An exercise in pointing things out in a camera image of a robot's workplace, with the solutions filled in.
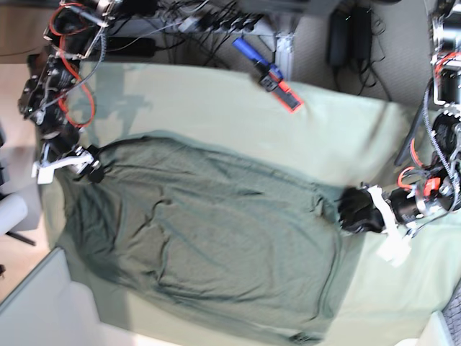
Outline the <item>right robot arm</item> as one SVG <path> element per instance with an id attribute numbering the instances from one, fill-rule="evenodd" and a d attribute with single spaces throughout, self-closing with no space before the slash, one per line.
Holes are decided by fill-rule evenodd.
<path id="1" fill-rule="evenodd" d="M 121 1 L 61 1 L 44 31 L 48 44 L 27 58 L 30 78 L 18 109 L 35 124 L 42 143 L 40 158 L 32 165 L 32 176 L 40 185 L 50 184 L 55 171 L 65 167 L 93 183 L 104 179 L 99 149 L 80 144 L 80 132 L 90 121 L 71 119 L 66 101 L 71 92 L 82 91 L 89 101 L 89 116 L 95 116 L 89 77 L 81 76 L 80 64 L 94 49 L 99 51 L 97 63 L 102 63 L 107 30 L 120 15 L 121 5 Z"/>

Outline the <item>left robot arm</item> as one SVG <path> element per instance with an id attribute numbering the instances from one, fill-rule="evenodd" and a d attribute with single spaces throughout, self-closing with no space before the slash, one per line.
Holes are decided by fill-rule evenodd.
<path id="1" fill-rule="evenodd" d="M 394 161 L 411 165 L 389 193 L 377 185 L 343 191 L 339 223 L 350 233 L 389 234 L 403 225 L 414 237 L 460 209 L 460 2 L 437 1 L 428 20 L 432 77 Z"/>

